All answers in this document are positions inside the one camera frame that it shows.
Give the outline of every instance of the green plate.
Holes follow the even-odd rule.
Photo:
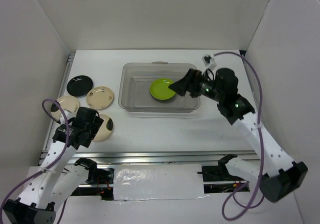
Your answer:
[[[168,88],[174,82],[167,78],[161,78],[154,81],[150,86],[150,94],[153,98],[158,100],[171,99],[175,92]]]

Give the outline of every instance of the black plate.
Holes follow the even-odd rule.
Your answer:
[[[66,85],[68,93],[74,97],[82,97],[93,88],[94,83],[88,76],[77,76],[71,79]]]

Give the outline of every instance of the white wall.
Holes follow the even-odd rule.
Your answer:
[[[247,49],[268,0],[38,0],[76,49]]]
[[[0,0],[0,19],[0,167],[29,167],[49,124],[41,101],[57,97],[67,50],[34,0]]]
[[[305,224],[320,220],[319,24],[319,0],[270,0],[246,54],[262,82],[265,125],[309,168],[295,192]]]

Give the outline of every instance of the white tape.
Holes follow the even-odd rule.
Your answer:
[[[116,166],[114,200],[203,198],[200,164]]]

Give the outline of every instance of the white panel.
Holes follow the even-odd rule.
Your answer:
[[[87,224],[230,224],[223,219],[221,206],[228,193],[210,194],[193,200],[101,201],[99,197],[70,197],[61,223]],[[238,193],[245,204],[250,193]],[[233,199],[226,206],[232,217],[242,211]],[[264,201],[248,211],[236,224],[302,224],[293,195],[277,204]]]
[[[38,0],[70,50],[247,49],[268,0]]]
[[[116,166],[115,200],[166,200],[203,198],[200,164]]]
[[[0,0],[0,166],[35,165],[49,119],[41,109],[56,98],[66,53],[34,0]]]
[[[19,182],[27,177],[29,167],[1,167],[0,168],[0,201],[16,186]],[[16,199],[18,194],[22,191],[19,188],[13,193],[11,199]],[[3,213],[3,222],[9,224],[7,216]]]
[[[309,168],[295,193],[306,224],[320,219],[319,24],[319,0],[270,0],[246,54],[261,78],[266,127]]]

